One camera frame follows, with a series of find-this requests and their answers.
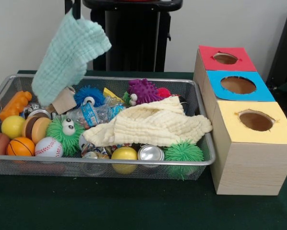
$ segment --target round hole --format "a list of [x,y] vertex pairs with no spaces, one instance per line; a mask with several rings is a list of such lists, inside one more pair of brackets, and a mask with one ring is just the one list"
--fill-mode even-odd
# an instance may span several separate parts
[[221,85],[225,89],[238,94],[248,94],[256,90],[255,84],[251,80],[237,76],[223,78]]
[[225,65],[233,65],[238,61],[236,56],[226,53],[217,53],[214,55],[214,59]]
[[248,128],[261,132],[269,130],[275,122],[268,115],[252,110],[240,113],[239,119]]

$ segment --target red box lid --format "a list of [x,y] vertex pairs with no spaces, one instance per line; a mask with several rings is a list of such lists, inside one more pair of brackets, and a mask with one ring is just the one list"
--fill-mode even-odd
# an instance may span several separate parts
[[199,46],[199,50],[206,70],[257,71],[245,48]]

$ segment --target mint green washcloth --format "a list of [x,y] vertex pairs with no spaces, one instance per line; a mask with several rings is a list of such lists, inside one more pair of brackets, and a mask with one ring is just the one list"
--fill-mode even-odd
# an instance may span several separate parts
[[40,104],[50,105],[65,87],[78,84],[86,73],[87,62],[110,48],[98,23],[83,17],[75,20],[69,11],[33,79],[32,89]]

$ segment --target blue spiky ball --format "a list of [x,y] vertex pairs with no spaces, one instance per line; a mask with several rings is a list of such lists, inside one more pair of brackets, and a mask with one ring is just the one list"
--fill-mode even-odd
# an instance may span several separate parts
[[99,107],[104,104],[105,97],[100,90],[92,88],[91,86],[84,86],[74,95],[76,108],[81,106],[86,97],[93,97],[95,100],[94,107]]

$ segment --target yellow paper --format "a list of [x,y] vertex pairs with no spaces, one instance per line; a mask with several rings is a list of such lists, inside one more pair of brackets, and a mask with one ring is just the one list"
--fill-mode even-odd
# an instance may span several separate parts
[[122,103],[124,103],[124,101],[117,97],[112,91],[110,91],[108,88],[104,88],[103,90],[103,96],[107,97],[107,96],[110,96],[110,97],[113,97],[113,98],[117,98],[119,101],[121,101]]
[[[277,102],[218,101],[222,118],[232,142],[287,144],[287,118]],[[254,110],[275,120],[267,131],[256,131],[246,127],[239,113]]]

